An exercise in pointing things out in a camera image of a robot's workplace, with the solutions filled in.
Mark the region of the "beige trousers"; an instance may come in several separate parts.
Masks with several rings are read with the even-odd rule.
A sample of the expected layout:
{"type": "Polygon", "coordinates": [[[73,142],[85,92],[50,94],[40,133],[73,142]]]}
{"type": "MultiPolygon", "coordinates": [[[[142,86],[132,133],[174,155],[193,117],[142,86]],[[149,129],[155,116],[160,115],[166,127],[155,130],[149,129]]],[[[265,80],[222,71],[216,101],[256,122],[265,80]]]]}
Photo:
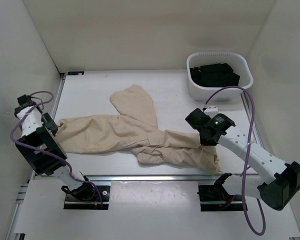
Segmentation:
{"type": "Polygon", "coordinates": [[[65,152],[100,154],[129,150],[141,164],[221,171],[216,148],[201,145],[199,134],[159,130],[153,100],[140,85],[117,91],[109,99],[118,115],[59,120],[56,140],[65,152]]]}

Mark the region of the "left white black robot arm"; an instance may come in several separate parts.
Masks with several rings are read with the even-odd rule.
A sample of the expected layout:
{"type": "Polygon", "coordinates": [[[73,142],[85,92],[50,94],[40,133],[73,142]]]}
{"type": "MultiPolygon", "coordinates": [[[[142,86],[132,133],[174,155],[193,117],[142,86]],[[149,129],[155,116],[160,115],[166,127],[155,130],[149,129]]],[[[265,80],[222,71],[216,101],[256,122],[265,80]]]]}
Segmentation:
{"type": "Polygon", "coordinates": [[[34,172],[61,180],[61,190],[79,201],[92,201],[98,190],[94,183],[83,176],[75,176],[67,155],[55,136],[58,127],[49,113],[43,112],[45,101],[37,103],[37,93],[17,98],[14,109],[17,125],[10,132],[10,139],[34,172]]]}

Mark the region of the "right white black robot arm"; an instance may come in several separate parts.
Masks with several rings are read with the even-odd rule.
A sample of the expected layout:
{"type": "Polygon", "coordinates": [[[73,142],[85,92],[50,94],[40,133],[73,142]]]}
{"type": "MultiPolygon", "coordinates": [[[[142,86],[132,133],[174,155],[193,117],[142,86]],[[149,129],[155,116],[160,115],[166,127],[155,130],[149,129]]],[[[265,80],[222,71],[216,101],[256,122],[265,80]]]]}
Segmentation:
{"type": "Polygon", "coordinates": [[[220,200],[231,195],[261,199],[270,208],[281,211],[300,190],[300,164],[287,163],[248,140],[235,122],[222,113],[214,117],[199,108],[186,122],[199,132],[203,146],[221,145],[248,163],[258,175],[237,176],[224,173],[214,183],[214,193],[220,200]]]}

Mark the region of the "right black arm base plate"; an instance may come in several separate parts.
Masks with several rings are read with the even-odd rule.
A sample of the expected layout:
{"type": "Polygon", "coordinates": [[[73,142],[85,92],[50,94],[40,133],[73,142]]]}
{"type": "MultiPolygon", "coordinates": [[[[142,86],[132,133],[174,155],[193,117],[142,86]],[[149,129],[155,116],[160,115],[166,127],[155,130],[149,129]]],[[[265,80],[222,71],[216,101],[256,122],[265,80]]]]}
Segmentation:
{"type": "Polygon", "coordinates": [[[242,196],[218,192],[214,185],[199,185],[201,212],[242,212],[242,196]]]}

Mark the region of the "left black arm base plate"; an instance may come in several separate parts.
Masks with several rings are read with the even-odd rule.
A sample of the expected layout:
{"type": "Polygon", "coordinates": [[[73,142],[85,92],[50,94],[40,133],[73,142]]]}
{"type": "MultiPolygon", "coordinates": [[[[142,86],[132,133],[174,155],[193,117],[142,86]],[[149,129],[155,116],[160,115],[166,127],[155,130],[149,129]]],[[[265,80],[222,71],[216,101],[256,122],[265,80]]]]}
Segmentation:
{"type": "Polygon", "coordinates": [[[64,185],[61,190],[65,193],[63,208],[65,210],[108,210],[111,186],[97,185],[98,192],[87,183],[79,189],[70,191],[68,186],[64,185]]]}

